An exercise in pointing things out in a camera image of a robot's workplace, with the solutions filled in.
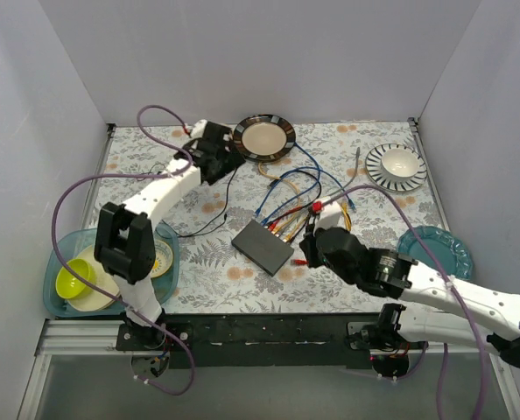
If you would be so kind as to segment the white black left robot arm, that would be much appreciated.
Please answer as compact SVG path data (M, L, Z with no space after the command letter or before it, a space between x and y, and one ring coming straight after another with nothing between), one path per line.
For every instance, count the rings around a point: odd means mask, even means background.
M128 319L138 325L136 339L144 348L158 349L166 338L165 327L157 322L163 308L151 282L159 222L192 190L214 184L243 163L231 128L200 120L191 129L190 140L150 184L120 204L108 202L102 207L95 260L118 286Z

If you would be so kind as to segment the dark grey network switch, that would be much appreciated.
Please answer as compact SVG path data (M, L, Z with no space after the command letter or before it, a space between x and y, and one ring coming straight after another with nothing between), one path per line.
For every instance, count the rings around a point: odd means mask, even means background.
M232 246L273 277L292 257L293 248L266 227L251 220L232 240Z

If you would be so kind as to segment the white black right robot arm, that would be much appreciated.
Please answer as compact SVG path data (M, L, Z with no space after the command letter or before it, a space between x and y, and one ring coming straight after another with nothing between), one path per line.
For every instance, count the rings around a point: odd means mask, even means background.
M386 248L367 248L342 227L310 225L299 244L310 268L326 267L346 284L388 298L375 323L353 335L358 347L443 342L476 346L520 368L520 295L443 277Z

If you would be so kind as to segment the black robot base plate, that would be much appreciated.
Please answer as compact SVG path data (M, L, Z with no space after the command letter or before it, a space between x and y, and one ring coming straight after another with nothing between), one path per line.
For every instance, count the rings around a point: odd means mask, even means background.
M256 313L166 315L157 330L122 324L116 350L170 353L171 368L188 368L188 358L177 340L190 349L199 368L343 366L369 368L371 353L391 347L399 355L423 349L422 342L407 344L386 334L377 343L356 343L368 337L378 320L376 312Z

